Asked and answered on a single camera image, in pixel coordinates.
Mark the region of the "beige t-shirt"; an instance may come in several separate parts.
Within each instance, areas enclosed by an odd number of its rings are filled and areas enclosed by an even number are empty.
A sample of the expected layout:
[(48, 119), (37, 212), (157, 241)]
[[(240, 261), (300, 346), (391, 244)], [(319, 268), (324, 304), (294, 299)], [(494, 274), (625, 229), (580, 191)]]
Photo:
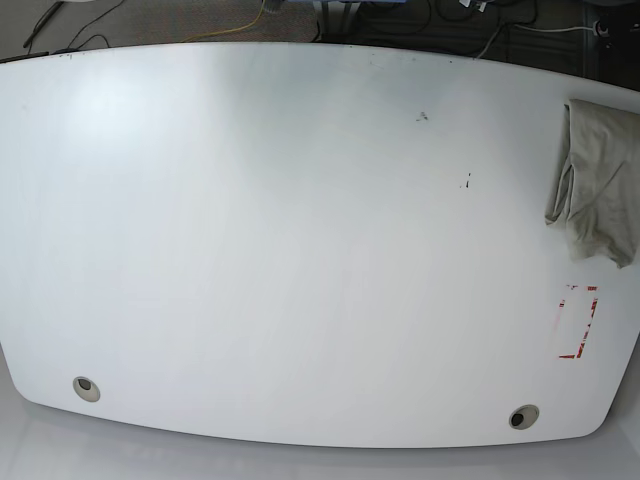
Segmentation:
[(639, 248), (639, 115), (571, 99), (544, 210), (570, 256), (603, 256), (620, 269)]

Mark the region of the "red tape rectangle marking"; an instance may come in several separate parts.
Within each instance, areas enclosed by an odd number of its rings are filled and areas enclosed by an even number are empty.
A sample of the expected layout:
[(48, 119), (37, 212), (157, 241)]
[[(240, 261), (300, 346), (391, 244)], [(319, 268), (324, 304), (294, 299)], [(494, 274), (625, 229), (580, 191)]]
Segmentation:
[(559, 359), (580, 359), (586, 347), (600, 288), (594, 285), (566, 286), (558, 307), (554, 332), (554, 355)]

